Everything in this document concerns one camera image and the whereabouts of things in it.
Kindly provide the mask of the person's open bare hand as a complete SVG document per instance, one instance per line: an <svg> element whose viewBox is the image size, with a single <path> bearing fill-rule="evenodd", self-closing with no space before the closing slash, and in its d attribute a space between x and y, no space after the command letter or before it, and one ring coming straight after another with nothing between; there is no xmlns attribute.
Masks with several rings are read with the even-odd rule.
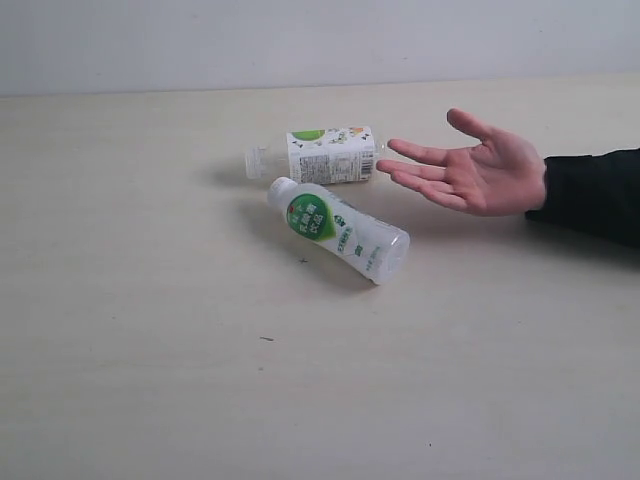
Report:
<svg viewBox="0 0 640 480"><path fill-rule="evenodd" d="M440 149L391 139L388 148L412 162L383 159L377 170L441 207L470 215L519 215L544 204L546 165L530 142L456 108L447 112L447 122L478 144Z"/></svg>

